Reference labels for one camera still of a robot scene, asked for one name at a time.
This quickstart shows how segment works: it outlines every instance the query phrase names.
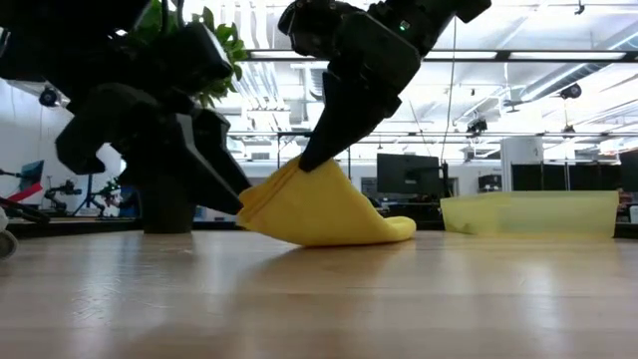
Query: potted plant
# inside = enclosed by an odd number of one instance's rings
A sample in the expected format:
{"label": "potted plant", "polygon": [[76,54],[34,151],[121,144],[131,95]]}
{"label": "potted plant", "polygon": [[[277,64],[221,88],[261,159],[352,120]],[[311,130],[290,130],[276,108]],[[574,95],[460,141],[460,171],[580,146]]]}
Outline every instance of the potted plant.
{"label": "potted plant", "polygon": [[[212,12],[204,7],[201,14],[193,14],[192,21],[203,23],[212,32],[223,48],[232,65],[233,74],[225,79],[215,80],[203,91],[195,95],[203,108],[214,107],[229,92],[237,91],[232,86],[232,77],[241,80],[241,67],[236,62],[248,57],[242,40],[239,39],[235,24],[215,26]],[[177,29],[177,15],[171,12],[168,16],[167,29],[170,33]],[[161,1],[154,0],[135,31],[128,36],[132,41],[149,44],[161,30]],[[186,233],[192,228],[195,204],[189,202],[185,188],[170,176],[156,176],[145,180],[136,190],[140,198],[141,215],[146,233]]]}

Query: plant pot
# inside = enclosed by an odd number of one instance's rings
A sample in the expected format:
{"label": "plant pot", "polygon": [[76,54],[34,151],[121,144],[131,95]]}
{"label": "plant pot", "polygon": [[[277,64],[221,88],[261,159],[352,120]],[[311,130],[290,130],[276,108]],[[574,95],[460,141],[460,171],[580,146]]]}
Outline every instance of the plant pot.
{"label": "plant pot", "polygon": [[158,176],[138,185],[144,233],[190,233],[196,205],[174,178]]}

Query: translucent plastic container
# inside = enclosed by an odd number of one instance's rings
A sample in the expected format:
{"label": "translucent plastic container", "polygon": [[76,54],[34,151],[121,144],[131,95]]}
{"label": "translucent plastic container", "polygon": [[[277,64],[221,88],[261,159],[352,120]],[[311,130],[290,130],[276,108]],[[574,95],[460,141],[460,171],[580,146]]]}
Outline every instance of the translucent plastic container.
{"label": "translucent plastic container", "polygon": [[445,198],[447,231],[478,235],[614,235],[616,191],[514,191]]}

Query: wooden tabletop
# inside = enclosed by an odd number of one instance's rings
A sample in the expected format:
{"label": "wooden tabletop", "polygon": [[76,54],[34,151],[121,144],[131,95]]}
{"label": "wooden tabletop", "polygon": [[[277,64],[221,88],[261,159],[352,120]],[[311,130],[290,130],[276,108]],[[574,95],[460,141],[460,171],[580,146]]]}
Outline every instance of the wooden tabletop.
{"label": "wooden tabletop", "polygon": [[603,239],[31,239],[0,262],[0,355],[635,359],[637,283],[638,242]]}

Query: yellow cloth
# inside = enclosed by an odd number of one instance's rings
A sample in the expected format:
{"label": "yellow cloth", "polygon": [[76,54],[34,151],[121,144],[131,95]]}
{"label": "yellow cloth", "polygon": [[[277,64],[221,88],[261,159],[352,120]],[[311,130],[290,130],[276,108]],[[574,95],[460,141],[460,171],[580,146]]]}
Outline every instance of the yellow cloth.
{"label": "yellow cloth", "polygon": [[290,161],[239,196],[239,225],[305,246],[397,242],[417,230],[410,218],[382,218],[334,160],[309,174],[298,163]]}

